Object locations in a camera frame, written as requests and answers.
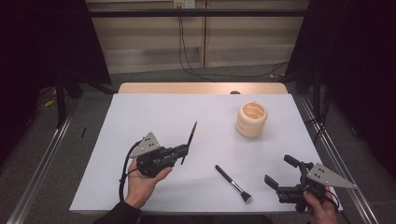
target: paintbrush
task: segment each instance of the paintbrush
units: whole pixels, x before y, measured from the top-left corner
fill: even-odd
[[[219,173],[221,173],[221,175],[224,176],[224,178],[228,180],[228,182],[230,182],[230,184],[236,189],[236,191],[238,191],[245,203],[249,203],[251,200],[250,194],[244,192],[219,166],[216,165],[215,167],[216,170],[218,170]]]

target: forearm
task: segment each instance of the forearm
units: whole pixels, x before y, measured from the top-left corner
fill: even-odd
[[[140,216],[140,209],[134,208],[128,203],[117,203],[114,208],[100,217],[93,224],[130,224],[136,223]]]

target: brush bristles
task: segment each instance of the brush bristles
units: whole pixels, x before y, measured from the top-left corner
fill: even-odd
[[[251,200],[251,196],[250,194],[246,193],[246,192],[242,192],[241,193],[242,198],[244,199],[245,203],[249,203]]]

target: white table surface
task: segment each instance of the white table surface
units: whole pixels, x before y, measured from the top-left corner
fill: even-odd
[[[248,139],[235,129],[244,103],[256,101],[268,112],[262,134]],[[279,203],[263,179],[279,186],[299,183],[299,169],[283,161],[320,162],[318,153],[289,94],[115,94],[70,210],[111,210],[119,201],[119,179],[130,147],[153,132],[164,147],[186,144],[198,125],[183,165],[161,181],[142,210],[148,214],[223,214],[295,211]],[[244,191],[245,204],[215,169],[219,165]]]

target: black brush handle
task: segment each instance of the black brush handle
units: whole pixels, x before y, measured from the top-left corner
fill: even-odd
[[[215,168],[219,171],[219,173],[221,173],[222,176],[224,176],[224,178],[226,178],[226,180],[228,180],[228,182],[233,182],[233,180],[219,166],[216,165]]]

